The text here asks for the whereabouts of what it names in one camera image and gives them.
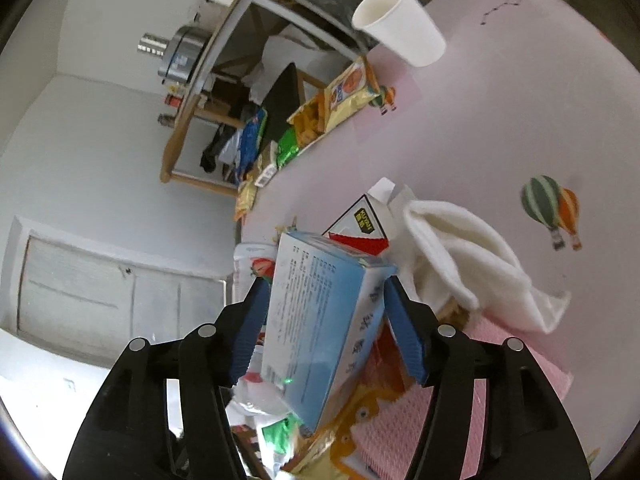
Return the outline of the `pink patterned bag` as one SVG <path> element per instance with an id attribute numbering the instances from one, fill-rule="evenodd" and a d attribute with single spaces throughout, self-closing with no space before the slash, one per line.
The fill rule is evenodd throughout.
<path id="1" fill-rule="evenodd" d="M 502 344 L 513 335 L 488 318 L 466 326 L 464 332 L 472 339 Z M 529 347 L 530 352 L 546 374 L 555 393 L 563 401 L 573 383 L 573 375 L 564 372 L 545 356 Z M 422 388 L 415 384 L 399 400 L 382 408 L 380 414 L 368 422 L 358 422 L 352 430 L 356 445 L 364 462 L 381 479 L 405 479 L 413 454 L 420 439 L 422 427 L 432 400 L 433 388 Z M 486 414 L 486 382 L 477 379 L 474 384 L 474 399 L 471 425 L 461 479 L 474 476 L 480 466 L 480 450 Z"/>

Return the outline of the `light blue medicine box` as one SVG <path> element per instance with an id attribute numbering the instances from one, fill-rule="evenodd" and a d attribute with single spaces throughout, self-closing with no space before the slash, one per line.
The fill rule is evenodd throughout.
<path id="1" fill-rule="evenodd" d="M 341 411 L 366 365 L 396 268 L 326 237 L 281 236 L 267 313 L 262 379 L 312 431 Z"/>

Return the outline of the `white door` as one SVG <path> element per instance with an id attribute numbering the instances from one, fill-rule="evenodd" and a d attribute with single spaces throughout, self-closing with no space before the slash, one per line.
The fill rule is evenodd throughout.
<path id="1" fill-rule="evenodd" d="M 111 366 L 134 338 L 180 339 L 230 304 L 228 278 L 140 266 L 21 219 L 1 260 L 1 327 L 35 346 Z"/>

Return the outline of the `white cloth towel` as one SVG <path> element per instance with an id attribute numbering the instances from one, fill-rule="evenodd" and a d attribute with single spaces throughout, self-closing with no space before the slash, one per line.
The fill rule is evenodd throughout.
<path id="1" fill-rule="evenodd" d="M 387 204 L 396 235 L 388 258 L 408 296 L 442 313 L 454 302 L 521 332 L 552 333 L 570 293 L 536 288 L 506 240 L 471 211 L 418 200 L 405 186 Z"/>

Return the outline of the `white yogurt bottle red cap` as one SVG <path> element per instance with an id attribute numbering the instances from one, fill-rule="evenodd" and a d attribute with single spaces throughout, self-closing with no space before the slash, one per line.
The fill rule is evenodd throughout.
<path id="1" fill-rule="evenodd" d="M 240 243 L 234 248 L 231 298 L 242 301 L 255 278 L 271 282 L 278 248 L 262 243 Z"/>

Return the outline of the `yellow snack bag left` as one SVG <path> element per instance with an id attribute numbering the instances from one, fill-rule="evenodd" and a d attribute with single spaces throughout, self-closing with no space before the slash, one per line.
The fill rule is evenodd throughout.
<path id="1" fill-rule="evenodd" d="M 246 179 L 241 183 L 234 208 L 235 221 L 241 221 L 253 209 L 257 190 L 258 187 L 252 179 Z"/>

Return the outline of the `small white snack pack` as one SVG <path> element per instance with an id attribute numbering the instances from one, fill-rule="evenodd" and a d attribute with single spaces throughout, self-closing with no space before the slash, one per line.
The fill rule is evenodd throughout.
<path id="1" fill-rule="evenodd" d="M 268 166 L 265 166 L 264 168 L 262 168 L 262 170 L 260 170 L 260 173 L 256 177 L 255 185 L 258 188 L 264 188 L 271 181 L 271 179 L 277 174 L 277 172 L 278 172 L 278 166 L 276 164 L 270 164 Z"/>

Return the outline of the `blue snack bag on chair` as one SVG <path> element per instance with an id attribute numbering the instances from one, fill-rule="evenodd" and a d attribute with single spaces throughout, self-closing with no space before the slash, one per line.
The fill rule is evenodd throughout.
<path id="1" fill-rule="evenodd" d="M 244 179 L 259 155 L 267 119 L 268 112 L 261 107 L 243 128 L 238 149 L 239 161 L 235 166 L 235 175 L 239 181 Z"/>

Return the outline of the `green small snack bag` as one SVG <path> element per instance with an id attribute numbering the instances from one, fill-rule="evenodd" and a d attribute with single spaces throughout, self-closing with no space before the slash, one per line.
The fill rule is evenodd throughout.
<path id="1" fill-rule="evenodd" d="M 295 128 L 293 126 L 289 126 L 278 141 L 278 169 L 288 166 L 292 160 L 296 159 L 299 151 L 300 147 L 297 142 Z"/>

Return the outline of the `brown golden snack bag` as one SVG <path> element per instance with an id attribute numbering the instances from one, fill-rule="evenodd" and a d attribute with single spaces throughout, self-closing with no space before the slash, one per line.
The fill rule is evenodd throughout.
<path id="1" fill-rule="evenodd" d="M 313 98 L 301 105 L 288 118 L 288 123 L 294 128 L 299 148 L 306 148 L 317 141 L 320 136 L 323 136 L 326 133 L 326 96 L 324 92 L 318 92 Z"/>

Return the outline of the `wooden chair black seat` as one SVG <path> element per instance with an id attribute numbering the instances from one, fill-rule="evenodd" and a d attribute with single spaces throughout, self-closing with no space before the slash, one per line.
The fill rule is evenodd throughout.
<path id="1" fill-rule="evenodd" d="M 221 114 L 214 110 L 213 107 L 199 107 L 198 103 L 200 101 L 201 96 L 199 94 L 190 96 L 190 98 L 183 103 L 183 106 L 175 119 L 174 131 L 171 133 L 171 137 L 167 141 L 163 152 L 162 164 L 160 165 L 160 182 L 188 184 L 195 186 L 196 188 L 201 188 L 207 192 L 235 197 L 238 192 L 236 192 L 236 188 L 230 184 L 203 180 L 191 176 L 190 174 L 184 174 L 183 172 L 175 170 L 176 163 L 182 153 L 184 142 L 186 142 L 186 135 L 188 134 L 190 123 L 193 118 L 204 119 L 208 122 L 214 122 L 215 124 L 225 125 L 235 129 L 243 128 L 245 126 L 244 122 L 241 122 L 238 118 Z"/>

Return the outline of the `silver cooking pot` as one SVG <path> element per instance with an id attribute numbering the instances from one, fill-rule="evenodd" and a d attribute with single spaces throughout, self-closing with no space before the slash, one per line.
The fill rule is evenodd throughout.
<path id="1" fill-rule="evenodd" d="M 208 30 L 184 25 L 171 39 L 144 34 L 137 50 L 160 58 L 157 75 L 160 79 L 187 84 L 193 74 L 212 33 Z"/>

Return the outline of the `white paper cup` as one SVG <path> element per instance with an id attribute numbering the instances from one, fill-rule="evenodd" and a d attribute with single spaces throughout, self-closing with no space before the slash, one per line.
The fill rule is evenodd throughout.
<path id="1" fill-rule="evenodd" d="M 419 0 L 362 0 L 352 27 L 414 67 L 429 66 L 446 51 L 444 36 Z"/>

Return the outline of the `white metal side table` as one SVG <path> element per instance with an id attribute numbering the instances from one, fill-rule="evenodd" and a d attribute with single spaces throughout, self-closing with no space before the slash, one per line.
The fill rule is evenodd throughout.
<path id="1" fill-rule="evenodd" d="M 191 80 L 182 84 L 185 101 L 190 96 L 201 93 L 206 79 L 213 73 L 219 55 L 240 24 L 243 15 L 248 11 L 256 12 L 258 9 L 264 9 L 300 28 L 345 58 L 353 60 L 357 55 L 369 51 L 359 32 L 311 0 L 234 0 L 231 6 L 224 6 L 215 27 L 190 24 L 208 30 L 212 33 L 212 38 L 209 39 Z"/>

